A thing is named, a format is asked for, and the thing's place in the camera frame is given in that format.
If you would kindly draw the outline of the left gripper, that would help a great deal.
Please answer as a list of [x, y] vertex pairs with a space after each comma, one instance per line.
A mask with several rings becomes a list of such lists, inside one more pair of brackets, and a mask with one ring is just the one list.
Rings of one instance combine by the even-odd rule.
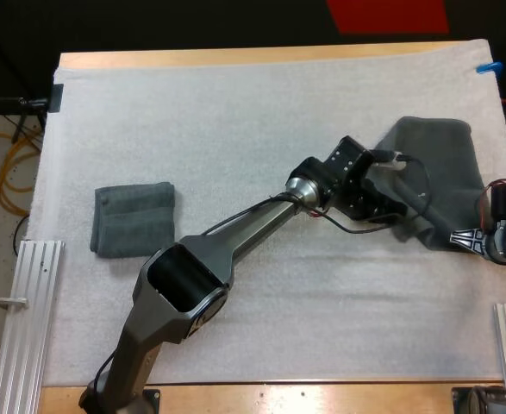
[[340, 212], [357, 222], [394, 224], [405, 218], [408, 208], [378, 190], [365, 176], [340, 180]]

